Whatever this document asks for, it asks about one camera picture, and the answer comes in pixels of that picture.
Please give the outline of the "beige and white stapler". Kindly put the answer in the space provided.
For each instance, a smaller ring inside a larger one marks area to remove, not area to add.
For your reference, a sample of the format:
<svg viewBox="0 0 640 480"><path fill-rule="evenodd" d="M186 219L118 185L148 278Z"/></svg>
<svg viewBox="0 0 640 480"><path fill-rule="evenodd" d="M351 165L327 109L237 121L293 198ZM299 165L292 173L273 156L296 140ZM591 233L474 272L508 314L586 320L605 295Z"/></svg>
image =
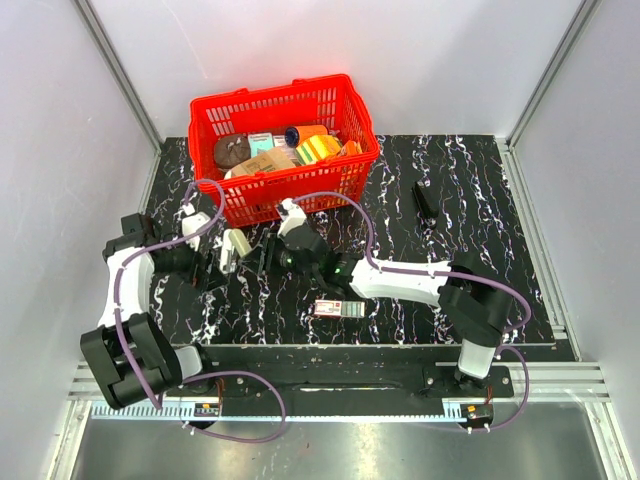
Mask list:
<svg viewBox="0 0 640 480"><path fill-rule="evenodd" d="M228 275L235 270L238 260L249 255L253 247L240 229L226 229L222 237L219 270Z"/></svg>

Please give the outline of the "black stapler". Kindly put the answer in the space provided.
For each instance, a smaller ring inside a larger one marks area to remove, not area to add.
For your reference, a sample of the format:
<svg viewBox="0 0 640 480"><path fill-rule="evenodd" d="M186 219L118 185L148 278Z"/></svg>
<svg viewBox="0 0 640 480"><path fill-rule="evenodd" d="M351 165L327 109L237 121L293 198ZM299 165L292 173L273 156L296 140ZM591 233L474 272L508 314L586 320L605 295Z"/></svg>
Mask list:
<svg viewBox="0 0 640 480"><path fill-rule="evenodd" d="M422 181L415 182L411 191L421 217L429 227L435 227L440 215L439 204L431 196L427 186Z"/></svg>

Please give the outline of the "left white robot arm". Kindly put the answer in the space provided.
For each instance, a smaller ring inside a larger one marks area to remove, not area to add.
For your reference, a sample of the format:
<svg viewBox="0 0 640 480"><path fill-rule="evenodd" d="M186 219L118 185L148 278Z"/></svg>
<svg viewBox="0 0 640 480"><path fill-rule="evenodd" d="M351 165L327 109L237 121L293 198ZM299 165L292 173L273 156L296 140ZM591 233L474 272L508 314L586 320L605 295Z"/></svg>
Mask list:
<svg viewBox="0 0 640 480"><path fill-rule="evenodd" d="M165 242L150 216L132 214L121 219L122 235L108 241L102 252L109 270L107 299L98 326L81 336L80 349L114 410L158 398L181 383L199 396L215 387L217 373L206 364L203 348L172 347L150 309L156 274L176 275L201 293L225 283L213 255L199 250L196 232L211 218L190 203L181 210L185 242ZM165 248L154 248L165 243Z"/></svg>

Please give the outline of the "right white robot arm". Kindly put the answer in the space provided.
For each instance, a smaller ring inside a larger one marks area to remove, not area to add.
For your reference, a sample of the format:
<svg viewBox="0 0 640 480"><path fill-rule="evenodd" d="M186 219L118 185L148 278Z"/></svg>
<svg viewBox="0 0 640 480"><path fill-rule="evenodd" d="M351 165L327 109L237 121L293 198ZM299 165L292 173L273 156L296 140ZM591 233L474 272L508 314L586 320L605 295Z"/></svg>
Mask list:
<svg viewBox="0 0 640 480"><path fill-rule="evenodd" d="M344 299L394 298L438 307L461 338L456 387L476 396L489 386L513 303L506 285L475 275L476 263L464 256L420 264L341 252L311 227L293 200L284 200L277 211L278 231L240 248L243 267L258 275L302 275Z"/></svg>

